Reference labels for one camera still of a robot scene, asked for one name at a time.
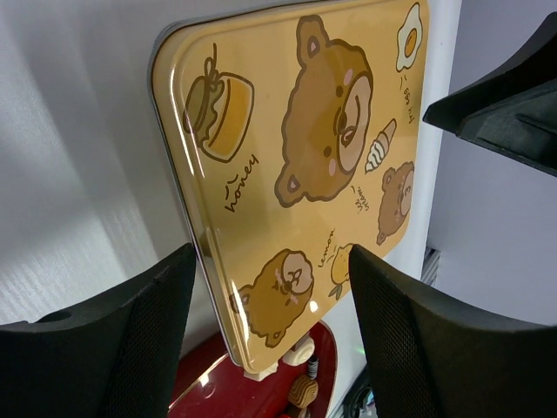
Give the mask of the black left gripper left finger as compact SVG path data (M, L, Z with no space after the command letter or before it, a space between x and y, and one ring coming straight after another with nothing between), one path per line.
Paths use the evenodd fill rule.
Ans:
M195 281L185 244L35 322L1 327L3 417L165 417Z

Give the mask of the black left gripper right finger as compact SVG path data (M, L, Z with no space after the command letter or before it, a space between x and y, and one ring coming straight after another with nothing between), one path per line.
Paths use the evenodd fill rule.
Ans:
M363 246L349 278L378 416L555 416L555 327L457 300Z

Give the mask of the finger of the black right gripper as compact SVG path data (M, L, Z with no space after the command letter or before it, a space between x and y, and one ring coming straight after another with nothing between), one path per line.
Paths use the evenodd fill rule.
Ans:
M432 104L423 121L556 175L556 14L504 64Z

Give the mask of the silver tin lid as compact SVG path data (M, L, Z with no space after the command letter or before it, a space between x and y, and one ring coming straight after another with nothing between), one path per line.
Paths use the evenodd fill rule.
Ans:
M160 36L151 91L232 360L276 367L413 217L430 8L303 2Z

